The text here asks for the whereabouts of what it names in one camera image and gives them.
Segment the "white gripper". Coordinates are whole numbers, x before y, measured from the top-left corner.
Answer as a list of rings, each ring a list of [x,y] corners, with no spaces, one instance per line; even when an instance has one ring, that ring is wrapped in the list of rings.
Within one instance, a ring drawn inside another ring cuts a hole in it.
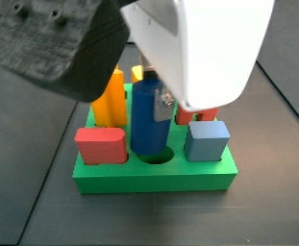
[[[157,122],[241,96],[276,0],[138,0],[122,8],[133,40],[165,85],[154,91]]]

